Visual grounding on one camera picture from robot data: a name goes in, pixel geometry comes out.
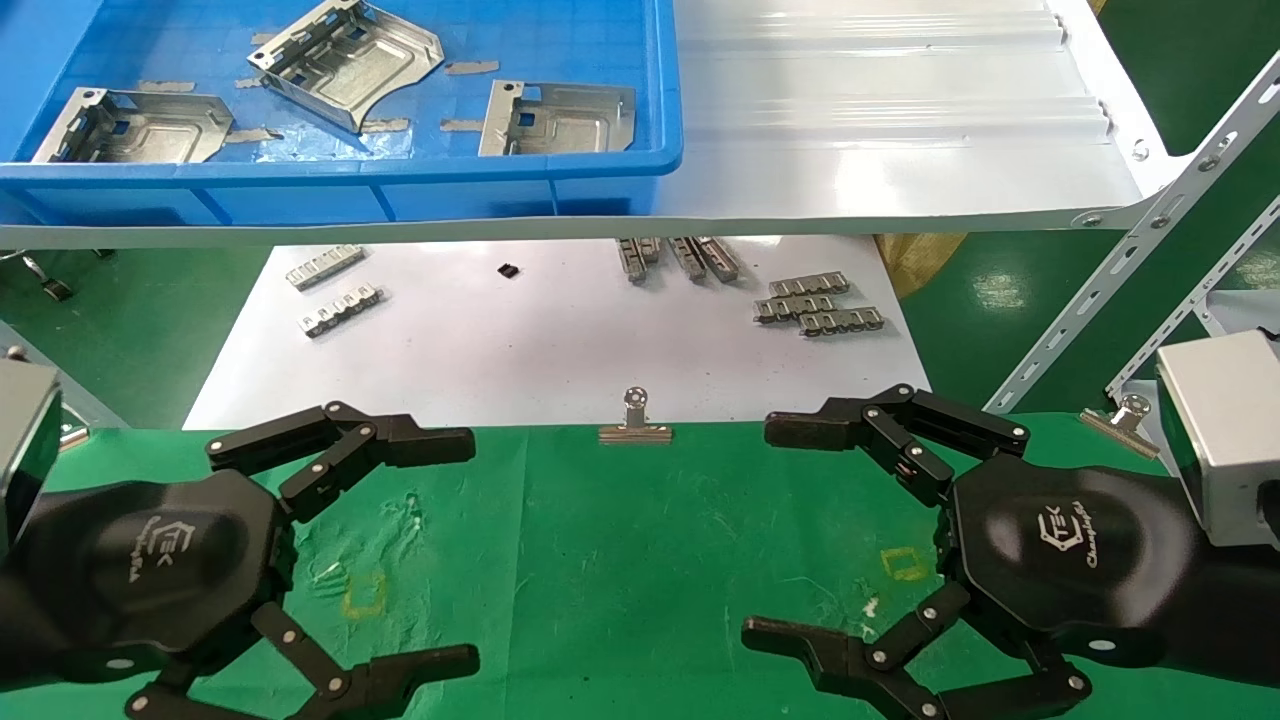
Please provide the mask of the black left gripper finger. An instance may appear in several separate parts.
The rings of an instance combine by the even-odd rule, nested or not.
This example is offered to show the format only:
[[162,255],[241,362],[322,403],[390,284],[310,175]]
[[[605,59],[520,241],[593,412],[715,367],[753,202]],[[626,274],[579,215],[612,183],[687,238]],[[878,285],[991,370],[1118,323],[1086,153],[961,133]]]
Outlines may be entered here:
[[476,443],[468,428],[426,429],[408,414],[369,415],[333,401],[218,437],[206,455],[212,470],[247,477],[308,460],[279,487],[285,515],[308,523],[379,466],[467,462]]
[[[314,688],[291,719],[398,719],[421,685],[476,674],[480,655],[474,644],[379,656],[351,669],[333,657],[279,603],[265,603],[250,618]],[[134,693],[125,705],[129,719],[253,719],[252,714],[189,697],[193,667],[173,664]]]

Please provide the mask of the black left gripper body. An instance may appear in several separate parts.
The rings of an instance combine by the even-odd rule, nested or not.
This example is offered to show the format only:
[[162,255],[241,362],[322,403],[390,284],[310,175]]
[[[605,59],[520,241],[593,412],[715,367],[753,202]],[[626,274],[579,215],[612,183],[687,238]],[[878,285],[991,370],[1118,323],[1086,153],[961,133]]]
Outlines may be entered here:
[[219,673],[291,588],[292,541],[279,500],[233,470],[41,495],[3,559],[3,689]]

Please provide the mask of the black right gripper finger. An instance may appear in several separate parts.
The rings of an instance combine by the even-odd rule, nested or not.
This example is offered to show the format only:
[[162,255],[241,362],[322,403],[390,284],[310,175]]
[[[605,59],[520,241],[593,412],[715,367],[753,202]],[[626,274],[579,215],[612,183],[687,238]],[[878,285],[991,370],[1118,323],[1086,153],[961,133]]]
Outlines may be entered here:
[[764,421],[764,439],[774,447],[864,451],[931,509],[948,497],[955,470],[924,439],[984,461],[1021,457],[1029,438],[1025,427],[910,384],[869,398],[831,397],[815,413],[771,413]]
[[1051,719],[1091,697],[1093,685],[1084,673],[1046,643],[1030,641],[1018,644],[1029,667],[1025,675],[942,692],[920,684],[909,664],[972,605],[964,584],[946,582],[874,643],[762,616],[745,619],[741,639],[749,650],[796,659],[815,691],[860,700],[886,719]]

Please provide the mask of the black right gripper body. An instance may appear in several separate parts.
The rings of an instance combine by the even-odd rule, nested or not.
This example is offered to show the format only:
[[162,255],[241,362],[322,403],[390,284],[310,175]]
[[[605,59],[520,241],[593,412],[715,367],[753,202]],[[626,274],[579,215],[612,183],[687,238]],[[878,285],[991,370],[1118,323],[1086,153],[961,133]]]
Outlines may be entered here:
[[1212,544],[1176,480],[1000,455],[946,516],[947,571],[1001,650],[1277,685],[1277,551]]

